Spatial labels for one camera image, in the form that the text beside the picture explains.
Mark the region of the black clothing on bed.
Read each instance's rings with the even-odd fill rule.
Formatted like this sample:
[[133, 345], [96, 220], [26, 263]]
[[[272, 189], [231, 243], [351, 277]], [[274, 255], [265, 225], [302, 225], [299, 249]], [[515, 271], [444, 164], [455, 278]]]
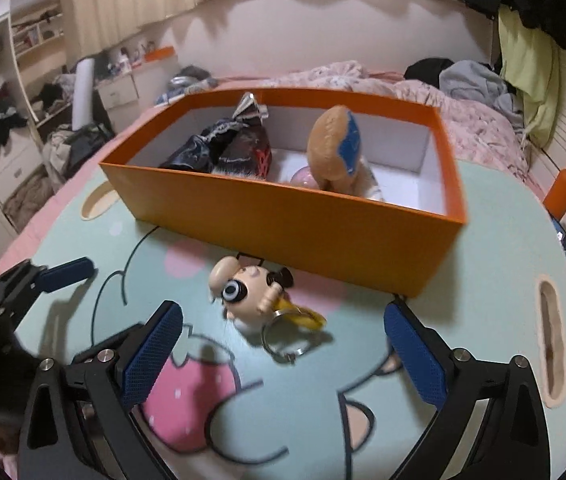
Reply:
[[404, 72], [405, 80], [418, 80], [439, 88], [440, 74], [454, 64], [450, 58], [423, 58], [410, 65]]

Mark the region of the yellow-green hanging garment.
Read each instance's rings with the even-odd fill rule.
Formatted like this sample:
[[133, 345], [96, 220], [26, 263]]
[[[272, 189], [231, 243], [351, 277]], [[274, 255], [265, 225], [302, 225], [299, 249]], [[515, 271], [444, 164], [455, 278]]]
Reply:
[[501, 6], [498, 13], [501, 77], [522, 100], [525, 135], [538, 148], [552, 140], [560, 108], [560, 47], [540, 28], [527, 28], [519, 13]]

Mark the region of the dark purple brocade pouch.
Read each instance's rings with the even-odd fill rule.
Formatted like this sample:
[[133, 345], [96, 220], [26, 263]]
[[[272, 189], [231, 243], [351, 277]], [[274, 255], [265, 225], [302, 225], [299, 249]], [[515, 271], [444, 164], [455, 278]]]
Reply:
[[220, 156], [212, 173], [266, 180], [272, 164], [269, 136], [263, 126], [243, 128]]

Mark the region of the white rolled mat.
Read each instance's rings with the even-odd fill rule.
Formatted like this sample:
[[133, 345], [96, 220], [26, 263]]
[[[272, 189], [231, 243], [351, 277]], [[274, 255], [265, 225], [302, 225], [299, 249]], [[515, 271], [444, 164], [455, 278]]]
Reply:
[[71, 117], [71, 128], [74, 131], [89, 125], [93, 120], [94, 66], [94, 58], [84, 58], [77, 64]]

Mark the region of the mint cartoon lap table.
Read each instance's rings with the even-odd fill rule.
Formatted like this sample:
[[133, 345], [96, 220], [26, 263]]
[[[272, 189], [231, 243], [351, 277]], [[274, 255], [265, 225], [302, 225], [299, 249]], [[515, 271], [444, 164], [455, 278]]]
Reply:
[[[566, 258], [532, 193], [508, 174], [460, 165], [468, 226], [412, 311], [453, 348], [540, 372], [542, 292], [556, 292], [566, 344]], [[34, 255], [87, 256], [91, 283], [44, 295], [18, 327], [33, 353], [68, 361], [164, 300], [185, 334], [143, 411], [150, 440], [182, 479], [387, 479], [434, 410], [404, 370], [384, 367], [389, 296], [304, 272], [292, 298], [326, 317], [328, 339], [295, 365], [272, 360], [225, 321], [207, 280], [224, 249], [136, 221], [115, 204], [85, 221], [77, 195]], [[566, 394], [545, 412], [551, 474], [566, 469]]]

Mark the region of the round silver compact mirror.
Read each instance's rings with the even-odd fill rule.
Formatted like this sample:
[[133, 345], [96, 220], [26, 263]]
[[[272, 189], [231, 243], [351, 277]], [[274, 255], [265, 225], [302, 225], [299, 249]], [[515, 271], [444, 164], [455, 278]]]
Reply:
[[244, 124], [262, 124], [269, 117], [268, 107], [260, 104], [252, 92], [245, 92], [240, 98], [232, 119]]

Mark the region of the grey clothes pile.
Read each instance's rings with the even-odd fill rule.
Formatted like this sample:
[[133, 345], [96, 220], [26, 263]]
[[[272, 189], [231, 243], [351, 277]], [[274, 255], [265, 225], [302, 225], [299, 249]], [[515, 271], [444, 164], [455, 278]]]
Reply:
[[489, 66], [469, 60], [456, 62], [440, 73], [439, 89], [453, 99], [484, 104], [503, 115], [515, 131], [524, 130], [522, 104]]

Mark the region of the striped folded clothes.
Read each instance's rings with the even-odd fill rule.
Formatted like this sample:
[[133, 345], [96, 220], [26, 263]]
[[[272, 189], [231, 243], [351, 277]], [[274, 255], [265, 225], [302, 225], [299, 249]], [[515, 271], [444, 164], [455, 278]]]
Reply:
[[169, 80], [167, 90], [158, 96], [155, 105], [168, 105], [181, 99], [182, 96], [213, 90], [218, 84], [217, 79], [211, 76], [208, 70], [189, 65]]

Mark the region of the orange water bottle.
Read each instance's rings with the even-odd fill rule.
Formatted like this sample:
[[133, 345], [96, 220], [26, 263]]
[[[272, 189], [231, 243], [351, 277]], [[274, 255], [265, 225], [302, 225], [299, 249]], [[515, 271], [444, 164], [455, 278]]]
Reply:
[[557, 221], [566, 214], [566, 168], [560, 170], [543, 200], [543, 206]]

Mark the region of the white drawer cabinet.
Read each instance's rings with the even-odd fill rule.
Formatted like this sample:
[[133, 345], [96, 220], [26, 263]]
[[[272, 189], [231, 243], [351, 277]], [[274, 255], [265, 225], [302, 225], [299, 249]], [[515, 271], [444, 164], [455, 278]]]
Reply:
[[180, 69], [178, 58], [170, 56], [101, 82], [97, 90], [114, 133], [123, 132], [143, 112], [152, 108]]

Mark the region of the black satin frilly cloth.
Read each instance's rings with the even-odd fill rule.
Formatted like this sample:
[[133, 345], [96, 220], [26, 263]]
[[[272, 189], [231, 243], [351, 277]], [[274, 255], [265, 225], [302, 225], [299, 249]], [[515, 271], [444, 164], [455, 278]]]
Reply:
[[220, 119], [201, 133], [190, 136], [159, 167], [210, 174], [243, 126], [238, 120]]

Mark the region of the tan plush bear toy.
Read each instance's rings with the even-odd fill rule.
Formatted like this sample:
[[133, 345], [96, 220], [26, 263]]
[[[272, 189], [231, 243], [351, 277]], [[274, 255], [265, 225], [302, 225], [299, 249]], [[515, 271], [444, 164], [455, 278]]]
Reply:
[[350, 196], [362, 153], [362, 138], [352, 111], [336, 105], [314, 123], [308, 137], [307, 160], [320, 189]]

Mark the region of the orange cardboard box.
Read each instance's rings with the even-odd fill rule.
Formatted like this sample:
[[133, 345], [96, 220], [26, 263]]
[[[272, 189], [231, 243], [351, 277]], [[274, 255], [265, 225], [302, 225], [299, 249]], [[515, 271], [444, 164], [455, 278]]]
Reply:
[[328, 89], [258, 88], [274, 172], [304, 164], [324, 110], [343, 105], [361, 131], [382, 200], [273, 180], [164, 168], [190, 136], [236, 109], [242, 92], [184, 96], [158, 110], [100, 166], [138, 220], [236, 252], [383, 292], [419, 294], [466, 225], [458, 167], [435, 107]]

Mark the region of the dark printed card pack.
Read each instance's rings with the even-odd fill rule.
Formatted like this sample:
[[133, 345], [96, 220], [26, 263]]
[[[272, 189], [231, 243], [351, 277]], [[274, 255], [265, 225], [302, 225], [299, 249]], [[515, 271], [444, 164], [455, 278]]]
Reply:
[[560, 246], [562, 246], [563, 252], [566, 256], [566, 230], [562, 226], [562, 224], [556, 220], [553, 216], [551, 216], [552, 225], [556, 231], [557, 239], [560, 242]]

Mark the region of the big-head doll keychain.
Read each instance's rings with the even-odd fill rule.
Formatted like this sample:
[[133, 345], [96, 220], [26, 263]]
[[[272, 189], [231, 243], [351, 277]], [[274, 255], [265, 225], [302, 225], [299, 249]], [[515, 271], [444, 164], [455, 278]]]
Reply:
[[208, 276], [210, 299], [220, 301], [224, 317], [248, 341], [279, 363], [292, 364], [325, 341], [326, 319], [295, 304], [289, 269], [271, 271], [261, 264], [245, 266], [239, 258], [220, 259]]

